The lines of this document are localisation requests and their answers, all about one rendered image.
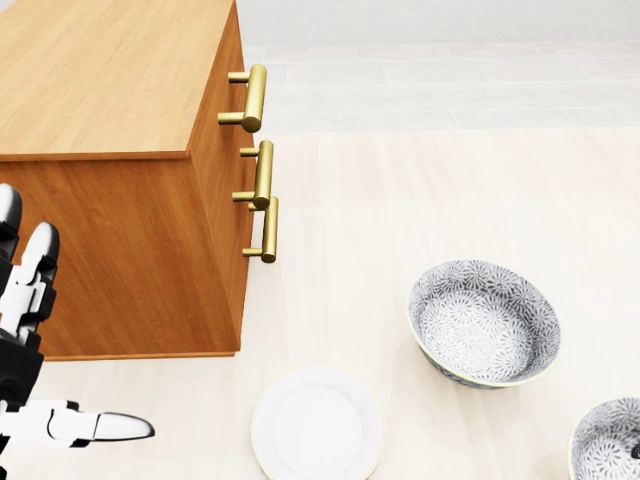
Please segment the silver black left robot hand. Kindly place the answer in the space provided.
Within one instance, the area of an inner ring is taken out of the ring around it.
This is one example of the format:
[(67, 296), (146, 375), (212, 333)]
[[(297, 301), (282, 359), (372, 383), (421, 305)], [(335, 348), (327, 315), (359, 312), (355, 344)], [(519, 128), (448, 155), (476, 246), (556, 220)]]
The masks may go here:
[(93, 442), (153, 437), (153, 425), (117, 412), (88, 413), (70, 400), (32, 400), (44, 355), (38, 326), (52, 312), (60, 236), (43, 221), (31, 234), (15, 265), (22, 198), (0, 183), (0, 454), (7, 444), (48, 448), (85, 448)]

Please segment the grey patterned bowl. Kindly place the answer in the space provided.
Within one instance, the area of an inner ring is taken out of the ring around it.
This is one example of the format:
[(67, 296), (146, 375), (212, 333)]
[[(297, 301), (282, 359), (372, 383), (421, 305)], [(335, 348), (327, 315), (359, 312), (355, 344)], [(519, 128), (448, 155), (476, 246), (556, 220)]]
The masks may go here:
[(568, 440), (569, 480), (640, 480), (640, 397), (599, 403), (577, 422)]
[(407, 320), (431, 365), (472, 388), (534, 382), (561, 351), (549, 300), (526, 278), (488, 261), (452, 259), (424, 271), (409, 291)]

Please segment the wooden cabinet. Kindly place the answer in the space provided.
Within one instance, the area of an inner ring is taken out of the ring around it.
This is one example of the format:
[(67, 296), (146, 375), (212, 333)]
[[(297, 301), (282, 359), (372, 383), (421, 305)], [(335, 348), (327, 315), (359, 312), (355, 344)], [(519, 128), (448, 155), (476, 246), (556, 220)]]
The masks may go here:
[(50, 360), (223, 356), (235, 334), (188, 143), (228, 0), (13, 0), (0, 182), (60, 235)]

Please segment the wooden cabinet drawer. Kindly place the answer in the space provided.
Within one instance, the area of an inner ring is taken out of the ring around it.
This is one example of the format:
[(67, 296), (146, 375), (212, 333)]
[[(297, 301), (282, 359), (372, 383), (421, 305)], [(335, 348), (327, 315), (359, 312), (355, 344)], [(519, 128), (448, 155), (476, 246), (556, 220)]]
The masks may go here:
[(218, 114), (239, 107), (239, 98), (230, 91), (227, 80), (228, 72), (242, 62), (236, 0), (227, 1), (222, 19), (223, 30), (188, 143), (188, 153), (210, 219), (216, 217), (229, 193), (227, 154), (233, 129), (220, 126)]
[(229, 245), (229, 303), (234, 324), (234, 351), (240, 350), (242, 318), (246, 295), (246, 284), (249, 259), (242, 255), (242, 249), (249, 247), (253, 228), (253, 214), (247, 209), (247, 202), (234, 202), (234, 192), (248, 192), (254, 190), (255, 158), (242, 157), (241, 148), (253, 147), (253, 135), (244, 130), (241, 125), (223, 126), (225, 133), (233, 135), (229, 166), (232, 169), (232, 179), (225, 197), (229, 208), (231, 223), (231, 238)]
[[(237, 68), (231, 71), (240, 71), (242, 67), (238, 65)], [(239, 98), (239, 107), (230, 111), (230, 112), (238, 112), (244, 106), (244, 90), (245, 87), (240, 84), (231, 84), (229, 83), (230, 91), (237, 95)], [(227, 154), (227, 159), (229, 160), (232, 149), (232, 143), (229, 148), (229, 153)], [(232, 179), (232, 169), (229, 168), (229, 176), (228, 176), (228, 187), (230, 186), (230, 180)], [(216, 217), (214, 218), (214, 227), (215, 227), (215, 245), (219, 255), (219, 264), (222, 272), (224, 273), (225, 283), (229, 285), (229, 274), (230, 274), (230, 261), (229, 261), (229, 245), (231, 238), (231, 223), (229, 208), (226, 206), (227, 201), (224, 199), (223, 207), (219, 209)]]

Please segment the white plate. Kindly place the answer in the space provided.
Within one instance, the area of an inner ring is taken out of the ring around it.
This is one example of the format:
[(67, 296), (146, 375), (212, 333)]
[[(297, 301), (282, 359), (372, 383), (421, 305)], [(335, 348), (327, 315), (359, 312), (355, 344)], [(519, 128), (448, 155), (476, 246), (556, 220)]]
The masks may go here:
[(329, 365), (296, 368), (257, 402), (251, 445), (267, 480), (369, 480), (385, 441), (371, 389)]

